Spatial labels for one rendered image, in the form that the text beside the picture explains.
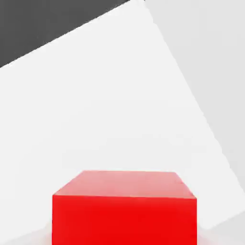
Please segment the small red cube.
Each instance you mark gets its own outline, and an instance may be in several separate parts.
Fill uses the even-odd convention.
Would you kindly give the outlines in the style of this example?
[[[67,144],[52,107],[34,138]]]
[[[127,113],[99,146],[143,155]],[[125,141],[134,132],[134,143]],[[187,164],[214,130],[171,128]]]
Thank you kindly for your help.
[[[197,245],[197,198],[174,172],[83,171],[52,196],[52,245]]]

